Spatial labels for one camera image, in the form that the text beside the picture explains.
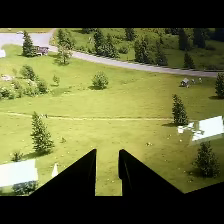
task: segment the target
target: grass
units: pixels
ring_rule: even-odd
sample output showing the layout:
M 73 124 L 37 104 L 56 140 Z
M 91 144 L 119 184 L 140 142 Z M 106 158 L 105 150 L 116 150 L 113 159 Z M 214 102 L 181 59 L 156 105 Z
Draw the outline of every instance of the grass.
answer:
M 89 37 L 92 37 L 94 33 L 83 34 L 82 28 L 69 28 L 72 35 L 75 37 L 77 44 L 76 47 L 80 48 L 81 46 L 92 49 L 94 44 L 89 42 Z M 150 40 L 150 45 L 155 49 L 156 41 L 159 41 L 159 33 L 162 35 L 163 39 L 163 48 L 164 52 L 168 59 L 168 67 L 172 68 L 183 68 L 184 66 L 184 51 L 180 51 L 178 47 L 178 36 L 165 34 L 163 28 L 135 28 L 138 35 L 138 39 L 142 36 L 147 35 Z M 114 38 L 115 46 L 119 49 L 121 46 L 127 46 L 129 48 L 128 54 L 120 54 L 120 60 L 122 61 L 134 61 L 135 52 L 134 52 L 134 42 L 128 42 L 125 40 L 125 32 L 123 28 L 103 28 L 104 35 L 110 33 L 112 36 L 121 36 L 122 38 Z M 186 28 L 186 33 L 192 36 L 192 29 Z M 55 38 L 57 32 L 54 33 L 54 40 L 52 39 L 51 44 L 56 44 Z M 209 51 L 205 49 L 193 49 L 190 51 L 196 69 L 203 70 L 208 65 L 215 65 L 217 69 L 224 70 L 223 64 L 223 52 L 224 52 L 224 43 L 207 40 L 206 45 L 212 45 L 216 48 L 214 51 Z
M 21 150 L 24 159 L 35 156 L 30 137 L 31 118 L 2 112 L 32 114 L 36 111 L 48 116 L 70 117 L 171 118 L 172 94 L 176 93 L 182 98 L 190 119 L 224 115 L 224 101 L 212 97 L 215 96 L 214 78 L 203 78 L 203 84 L 187 89 L 179 87 L 183 76 L 128 70 L 78 59 L 72 59 L 71 64 L 61 67 L 54 63 L 53 53 L 46 57 L 24 58 L 19 56 L 19 46 L 6 45 L 3 48 L 7 57 L 0 60 L 0 73 L 11 74 L 13 68 L 19 70 L 24 64 L 31 65 L 48 82 L 52 92 L 40 97 L 0 102 L 0 164 L 9 162 L 9 154 L 14 150 Z M 98 71 L 103 71 L 109 79 L 108 88 L 102 91 L 89 88 L 92 77 Z M 54 86 L 54 75 L 60 77 L 59 87 Z M 122 148 L 184 192 L 224 180 L 223 175 L 216 179 L 203 179 L 188 174 L 192 170 L 191 163 L 198 145 L 190 145 L 190 133 L 178 135 L 176 128 L 168 125 L 168 121 L 68 121 L 44 118 L 44 122 L 56 148 L 52 154 L 37 158 L 41 185 L 51 179 L 55 162 L 59 163 L 61 172 L 93 148 L 98 149 L 96 195 L 121 195 L 117 159 Z M 66 139 L 65 143 L 61 143 L 62 137 Z M 219 157 L 222 173 L 223 144 L 223 138 L 211 142 Z
M 28 33 L 46 33 L 52 28 L 0 28 L 0 33 L 16 33 L 26 30 Z

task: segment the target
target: curved road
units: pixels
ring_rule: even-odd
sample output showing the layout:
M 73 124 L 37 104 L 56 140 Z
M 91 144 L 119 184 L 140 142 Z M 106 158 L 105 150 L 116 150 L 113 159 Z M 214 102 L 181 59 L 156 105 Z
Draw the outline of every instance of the curved road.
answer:
M 46 46 L 49 47 L 49 50 L 52 52 L 57 52 L 57 47 L 49 45 L 51 36 L 53 35 L 56 28 L 52 29 L 48 33 L 31 33 L 30 36 L 33 40 L 34 45 Z M 0 33 L 0 49 L 5 44 L 15 44 L 23 45 L 23 34 L 15 33 Z M 193 71 L 193 70 L 181 70 L 181 69 L 172 69 L 172 68 L 163 68 L 157 66 L 149 66 L 143 64 L 135 64 L 129 62 L 117 61 L 114 59 L 97 57 L 94 55 L 89 55 L 77 51 L 73 51 L 73 58 L 78 58 L 90 62 L 101 63 L 105 65 L 112 65 L 117 67 L 123 67 L 128 69 L 149 71 L 149 72 L 159 72 L 159 73 L 168 73 L 168 74 L 177 74 L 177 75 L 189 75 L 189 76 L 201 76 L 201 77 L 216 77 L 217 72 L 203 72 L 203 71 Z

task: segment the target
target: roof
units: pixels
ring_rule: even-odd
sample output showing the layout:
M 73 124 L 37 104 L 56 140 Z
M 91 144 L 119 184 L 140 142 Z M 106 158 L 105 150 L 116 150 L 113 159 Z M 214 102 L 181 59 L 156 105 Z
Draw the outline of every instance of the roof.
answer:
M 0 50 L 0 58 L 5 58 L 6 53 L 5 50 Z
M 189 79 L 185 78 L 182 82 L 187 83 L 187 82 L 189 82 Z
M 0 165 L 0 187 L 37 180 L 35 159 Z

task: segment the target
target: green grass field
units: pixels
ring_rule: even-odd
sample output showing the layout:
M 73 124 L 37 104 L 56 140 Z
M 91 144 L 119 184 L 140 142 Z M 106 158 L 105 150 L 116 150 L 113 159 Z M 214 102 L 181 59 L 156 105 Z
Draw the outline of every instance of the green grass field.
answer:
M 46 33 L 52 28 L 0 28 L 0 33 L 16 33 L 26 30 L 28 33 Z
M 82 28 L 69 28 L 72 35 L 77 41 L 76 47 L 85 47 L 86 51 L 88 48 L 92 49 L 94 47 L 93 43 L 89 43 L 89 37 L 93 38 L 93 34 L 83 34 Z M 147 35 L 149 37 L 151 46 L 155 48 L 156 41 L 159 41 L 159 33 L 162 34 L 163 48 L 164 52 L 168 58 L 168 67 L 172 68 L 183 68 L 184 66 L 184 51 L 180 51 L 178 48 L 178 36 L 165 34 L 163 28 L 135 28 L 138 38 Z M 192 35 L 192 29 L 185 29 L 189 35 Z M 103 33 L 107 35 L 110 33 L 112 36 L 123 36 L 125 37 L 125 32 L 123 28 L 103 28 Z M 57 32 L 54 33 L 54 39 L 51 40 L 51 44 L 56 44 Z M 122 39 L 114 38 L 115 46 L 119 49 L 121 46 L 127 46 L 129 48 L 128 54 L 120 54 L 120 60 L 123 61 L 134 61 L 134 42 L 128 42 Z M 203 70 L 208 65 L 214 65 L 219 70 L 224 70 L 224 43 L 207 40 L 206 45 L 212 45 L 216 50 L 205 50 L 205 49 L 193 49 L 190 51 L 196 69 Z
M 21 47 L 8 45 L 3 49 L 6 58 L 0 59 L 0 74 L 12 74 L 22 65 L 31 65 L 44 78 L 51 93 L 39 97 L 23 97 L 0 102 L 0 164 L 10 161 L 10 153 L 21 150 L 32 158 L 31 118 L 4 114 L 7 112 L 68 117 L 149 117 L 172 118 L 172 94 L 181 96 L 190 119 L 203 120 L 224 115 L 224 101 L 215 96 L 214 78 L 203 78 L 202 84 L 180 88 L 183 76 L 128 70 L 71 59 L 68 66 L 54 63 L 55 54 L 37 58 L 19 56 Z M 91 90 L 92 77 L 103 71 L 108 76 L 108 89 Z M 52 78 L 61 79 L 59 87 L 53 86 Z M 188 174 L 198 145 L 190 145 L 189 132 L 179 135 L 169 121 L 68 121 L 45 118 L 44 122 L 55 141 L 55 151 L 37 158 L 40 185 L 51 179 L 55 162 L 59 172 L 97 148 L 96 195 L 121 195 L 118 178 L 118 151 L 128 152 L 156 171 L 183 192 L 196 190 L 224 180 L 223 138 L 211 145 L 221 163 L 222 175 L 216 179 L 203 179 Z M 60 143 L 64 137 L 66 143 Z

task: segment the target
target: house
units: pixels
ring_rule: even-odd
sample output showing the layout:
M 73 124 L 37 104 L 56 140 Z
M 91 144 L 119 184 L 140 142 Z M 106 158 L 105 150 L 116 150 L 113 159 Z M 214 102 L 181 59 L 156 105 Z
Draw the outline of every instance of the house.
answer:
M 185 78 L 184 80 L 181 81 L 180 83 L 181 86 L 188 86 L 189 85 L 189 80 Z
M 39 47 L 39 46 L 34 46 L 37 52 L 37 55 L 47 55 L 48 54 L 48 47 Z
M 5 58 L 6 53 L 5 50 L 0 50 L 0 58 Z

